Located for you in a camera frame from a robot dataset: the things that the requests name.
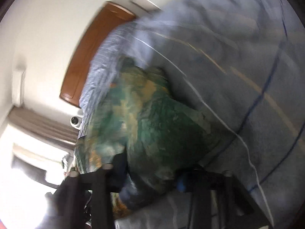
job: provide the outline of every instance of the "yellow pattern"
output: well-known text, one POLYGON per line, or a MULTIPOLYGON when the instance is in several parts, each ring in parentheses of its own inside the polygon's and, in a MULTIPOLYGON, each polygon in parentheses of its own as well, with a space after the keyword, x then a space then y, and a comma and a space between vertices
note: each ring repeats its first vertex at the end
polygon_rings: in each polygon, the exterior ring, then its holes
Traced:
POLYGON ((173 41, 175 41, 175 42, 179 42, 179 43, 184 44, 184 45, 186 45, 186 46, 190 46, 190 47, 193 48, 196 52, 201 52, 201 53, 203 53, 203 54, 204 54, 204 55, 205 55, 214 65, 217 66, 218 69, 220 69, 224 74, 226 74, 225 70, 224 70, 219 64, 217 64, 216 61, 215 61, 214 59, 212 59, 208 54, 206 54, 206 53, 205 53, 203 50, 201 50, 200 48, 196 48, 196 47, 194 47, 193 45, 191 45, 190 43, 185 42, 185 41, 180 40, 180 39, 175 39, 175 38, 172 38, 172 37, 168 37, 168 36, 166 36, 166 35, 163 35, 163 34, 160 34, 160 33, 156 33, 156 32, 154 32, 154 34, 159 35, 159 36, 161 36, 161 37, 163 37, 163 38, 166 38, 166 39, 169 39, 169 40, 173 40, 173 41))
MULTIPOLYGON (((251 79, 249 79, 248 77, 246 77, 243 73, 239 72, 237 69, 235 69, 234 67, 231 67, 232 72, 238 76, 240 79, 242 79, 246 84, 248 84, 249 86, 251 86, 255 91, 257 91, 258 93, 262 92, 261 87, 259 87, 255 82, 253 82, 251 79)), ((295 126, 292 124, 292 122, 289 120, 289 118, 287 117, 287 115, 285 115, 284 111, 277 105, 276 101, 274 101, 274 99, 268 95, 267 93, 264 93, 264 98, 265 100, 270 104, 270 106, 277 112, 277 114, 280 116, 280 118, 282 119, 282 121, 284 122, 284 124, 289 128, 289 130, 291 131, 292 135, 294 137, 298 136, 298 130, 295 128, 295 126)), ((305 145, 304 145, 304 141, 300 138, 299 139, 299 145, 301 146, 301 149, 303 151, 305 151, 305 145)))
POLYGON ((97 169, 102 166, 102 160, 98 156, 98 154, 96 154, 95 150, 92 150, 90 154, 89 162, 91 166, 95 166, 95 168, 97 169))
POLYGON ((145 87, 141 89, 143 102, 149 101, 156 90, 157 88, 155 83, 148 80, 145 84, 145 87))

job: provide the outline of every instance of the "green blanket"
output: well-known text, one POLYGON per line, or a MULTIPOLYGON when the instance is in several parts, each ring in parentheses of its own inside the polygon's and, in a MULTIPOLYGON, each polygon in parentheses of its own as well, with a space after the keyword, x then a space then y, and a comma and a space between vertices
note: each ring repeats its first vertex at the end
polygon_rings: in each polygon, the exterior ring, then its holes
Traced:
POLYGON ((133 195, 144 190, 159 195, 169 191, 175 171, 197 163, 220 139, 201 112, 171 97, 162 70, 144 71, 126 57, 122 62, 120 74, 92 116, 86 138, 77 142, 75 155, 78 170, 87 173, 111 163, 126 148, 132 182, 126 189, 135 190, 125 189, 113 202, 133 210, 151 202, 144 195, 141 204, 130 203, 133 195))

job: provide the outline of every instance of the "blue stripe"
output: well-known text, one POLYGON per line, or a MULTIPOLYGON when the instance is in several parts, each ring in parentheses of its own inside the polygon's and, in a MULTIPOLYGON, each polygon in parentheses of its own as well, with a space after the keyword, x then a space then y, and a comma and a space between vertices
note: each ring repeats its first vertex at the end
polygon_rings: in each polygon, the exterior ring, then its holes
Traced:
POLYGON ((287 29, 286 29, 286 25, 285 25, 285 22, 284 22, 284 9, 283 9, 283 1, 280 0, 281 2, 281 11, 282 11, 282 23, 283 23, 283 28, 284 28, 284 32, 285 32, 285 35, 286 35, 286 39, 288 39, 288 35, 287 35, 287 29))
MULTIPOLYGON (((296 137, 295 141, 293 142, 291 148, 289 149, 289 151, 286 153, 286 155, 282 158, 282 160, 260 181, 260 184, 264 183, 267 178, 286 160, 287 157, 289 157, 289 155, 291 154, 292 150, 295 148, 296 143, 298 142, 299 138, 301 137, 303 131, 304 131, 304 127, 305 127, 305 121, 303 122, 303 125, 299 131, 298 136, 296 137)), ((257 184, 254 185, 249 192, 252 192, 254 189, 256 189, 258 186, 257 184)))
MULTIPOLYGON (((255 101, 253 102, 252 106, 249 108, 249 110, 247 111, 246 115, 244 116, 244 119, 242 120, 242 123, 239 127, 239 129, 237 130, 236 134, 240 134, 240 132, 243 130, 250 114, 253 112, 253 110, 256 108, 256 106, 261 102, 261 100, 263 99, 264 97, 264 93, 266 92, 266 90, 268 89, 270 83, 271 83, 271 80, 274 76, 274 73, 277 69, 277 66, 278 66, 278 63, 279 63, 279 58, 280 58, 280 55, 281 55, 281 52, 282 52, 282 49, 283 49, 283 45, 284 45, 285 41, 281 41, 280 44, 279 44, 279 48, 278 48, 278 51, 275 55, 275 60, 274 60, 274 63, 272 65, 272 68, 271 68, 271 71, 269 73, 269 76, 264 84, 264 87, 262 89, 262 92, 261 94, 255 99, 255 101)), ((236 139, 237 137, 234 136, 233 139, 223 148, 221 149, 215 156, 213 156, 210 161, 204 166, 204 168, 208 167, 211 163, 214 162, 215 159, 217 159, 219 157, 220 154, 222 154, 225 150, 227 150, 231 144, 233 143, 233 141, 236 139)))

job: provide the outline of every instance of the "bed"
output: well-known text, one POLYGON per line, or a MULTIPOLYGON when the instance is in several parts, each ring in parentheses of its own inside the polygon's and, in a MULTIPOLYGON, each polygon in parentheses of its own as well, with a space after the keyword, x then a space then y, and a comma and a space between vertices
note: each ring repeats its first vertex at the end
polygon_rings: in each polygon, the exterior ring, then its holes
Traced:
MULTIPOLYGON (((201 165, 233 171, 275 228, 286 228, 305 200, 304 44, 287 0, 174 1, 117 27, 98 47, 80 95, 79 137, 121 55, 161 67, 176 100, 231 132, 201 165)), ((183 228, 188 206, 189 196, 174 191, 116 226, 183 228)))
POLYGON ((108 34, 135 15, 113 2, 106 2, 81 38, 65 74, 59 97, 79 107, 79 98, 89 71, 90 61, 108 34))

